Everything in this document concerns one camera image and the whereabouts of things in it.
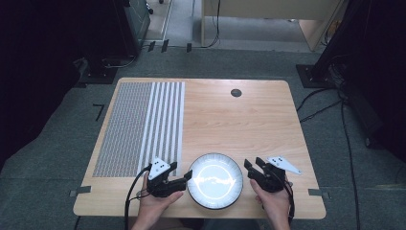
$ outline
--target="cable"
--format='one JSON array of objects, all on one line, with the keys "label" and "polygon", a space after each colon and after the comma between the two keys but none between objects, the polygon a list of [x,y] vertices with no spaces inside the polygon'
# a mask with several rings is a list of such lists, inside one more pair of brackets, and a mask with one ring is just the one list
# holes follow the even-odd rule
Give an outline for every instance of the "cable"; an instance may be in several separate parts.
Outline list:
[{"label": "cable", "polygon": [[127,63],[127,64],[125,64],[125,65],[104,65],[104,68],[124,68],[124,67],[127,67],[128,65],[130,65],[134,60],[135,60],[135,58],[136,58],[136,56],[130,56],[130,58],[132,58],[132,60],[129,62],[129,63]]},{"label": "cable", "polygon": [[351,150],[350,138],[349,138],[349,133],[347,131],[347,125],[346,125],[345,116],[344,116],[344,103],[345,103],[345,101],[342,101],[342,103],[341,103],[341,120],[343,121],[343,128],[344,128],[344,132],[346,134],[347,145],[349,147],[351,180],[352,180],[352,187],[353,187],[353,190],[354,190],[356,229],[360,230],[361,229],[361,223],[360,223],[360,219],[359,219],[358,191],[357,191],[356,183],[355,183],[355,175],[354,175],[354,166],[353,166],[353,163],[352,163],[352,150]]},{"label": "cable", "polygon": [[128,230],[128,210],[129,210],[129,203],[131,202],[131,199],[129,198],[131,196],[132,190],[134,189],[135,184],[137,183],[138,179],[140,176],[145,172],[145,171],[150,171],[151,165],[148,167],[145,167],[138,173],[138,175],[135,177],[134,182],[132,182],[132,185],[128,191],[128,195],[125,200],[125,209],[124,209],[124,230]]},{"label": "cable", "polygon": [[286,176],[285,176],[285,180],[284,182],[281,181],[281,179],[272,171],[270,171],[270,173],[273,174],[273,176],[275,178],[277,178],[279,180],[279,182],[283,185],[284,189],[286,190],[287,194],[289,195],[289,205],[290,205],[290,209],[289,209],[289,215],[287,216],[287,221],[290,223],[292,222],[292,219],[295,217],[295,200],[293,199],[293,190],[292,190],[292,186],[290,185],[289,182],[286,181]]},{"label": "cable", "polygon": [[147,189],[141,190],[140,192],[137,193],[137,195],[135,197],[132,197],[129,201],[133,200],[133,199],[138,199],[140,200],[141,198],[144,198],[146,196],[149,196],[151,193],[153,193],[153,191],[151,191],[151,193],[148,193],[146,195],[141,195],[142,192],[146,191]]},{"label": "cable", "polygon": [[315,91],[309,93],[309,94],[302,100],[302,103],[298,106],[298,108],[296,109],[296,112],[298,112],[298,111],[303,107],[303,105],[305,104],[305,101],[306,101],[307,99],[309,99],[311,96],[313,96],[313,95],[315,95],[315,94],[318,94],[318,93],[320,93],[320,92],[329,90],[329,89],[333,89],[333,88],[318,89],[318,90],[315,90]]},{"label": "cable", "polygon": [[326,111],[327,109],[329,109],[329,108],[331,108],[331,107],[334,107],[335,105],[339,104],[339,103],[342,102],[342,101],[343,101],[343,100],[340,100],[340,101],[338,101],[338,102],[332,103],[331,105],[329,105],[329,106],[327,106],[327,107],[325,107],[325,108],[322,108],[322,109],[320,109],[319,111],[317,111],[317,112],[315,112],[315,113],[313,113],[313,114],[311,114],[311,115],[309,115],[309,116],[307,116],[307,117],[301,119],[300,122],[301,122],[301,123],[307,122],[308,120],[314,118],[317,114],[322,113],[322,112]]},{"label": "cable", "polygon": [[80,221],[80,216],[78,216],[78,218],[77,218],[77,221],[76,221],[76,223],[75,223],[75,228],[74,228],[74,230],[77,230],[77,229],[78,229],[79,221]]},{"label": "cable", "polygon": [[218,0],[216,25],[214,24],[214,18],[212,17],[213,24],[214,24],[215,30],[216,30],[215,38],[214,38],[212,44],[210,44],[209,46],[202,46],[202,48],[210,48],[210,47],[214,46],[214,45],[217,43],[217,41],[220,40],[220,39],[219,39],[219,37],[220,37],[220,30],[219,30],[219,25],[218,25],[218,24],[219,24],[219,23],[218,23],[218,17],[220,16],[220,5],[221,5],[221,0]]}]

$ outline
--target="hand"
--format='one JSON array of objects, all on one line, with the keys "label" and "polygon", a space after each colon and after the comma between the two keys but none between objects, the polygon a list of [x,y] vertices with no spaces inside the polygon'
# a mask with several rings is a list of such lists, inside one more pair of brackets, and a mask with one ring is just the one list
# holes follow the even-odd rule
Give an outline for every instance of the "hand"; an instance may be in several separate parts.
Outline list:
[{"label": "hand", "polygon": [[[141,196],[147,194],[147,180],[149,172],[144,175],[143,191]],[[138,217],[131,230],[146,230],[150,229],[161,217],[162,213],[176,200],[183,195],[183,192],[178,191],[168,197],[161,198],[153,195],[147,195],[140,200],[140,208]]]},{"label": "hand", "polygon": [[290,229],[287,220],[289,213],[289,194],[285,189],[276,193],[264,191],[257,181],[250,180],[254,192],[257,194],[256,201],[262,204],[271,224],[275,230]]}]

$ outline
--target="gray grid pattern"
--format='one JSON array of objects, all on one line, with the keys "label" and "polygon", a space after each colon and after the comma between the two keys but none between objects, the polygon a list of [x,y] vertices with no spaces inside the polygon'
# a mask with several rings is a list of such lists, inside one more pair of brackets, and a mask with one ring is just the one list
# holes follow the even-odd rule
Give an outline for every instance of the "gray grid pattern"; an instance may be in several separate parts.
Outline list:
[{"label": "gray grid pattern", "polygon": [[93,176],[135,176],[154,156],[180,162],[185,83],[123,82],[119,87]]}]

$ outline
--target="forearm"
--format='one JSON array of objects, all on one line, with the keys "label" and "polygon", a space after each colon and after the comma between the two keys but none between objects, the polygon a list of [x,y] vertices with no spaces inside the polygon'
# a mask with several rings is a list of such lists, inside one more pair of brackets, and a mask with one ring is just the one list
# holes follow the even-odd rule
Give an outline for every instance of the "forearm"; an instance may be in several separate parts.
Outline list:
[{"label": "forearm", "polygon": [[149,230],[153,227],[154,224],[155,223],[152,222],[150,219],[137,217],[131,230]]},{"label": "forearm", "polygon": [[290,230],[289,221],[287,217],[269,217],[269,223],[273,226],[274,230]]}]

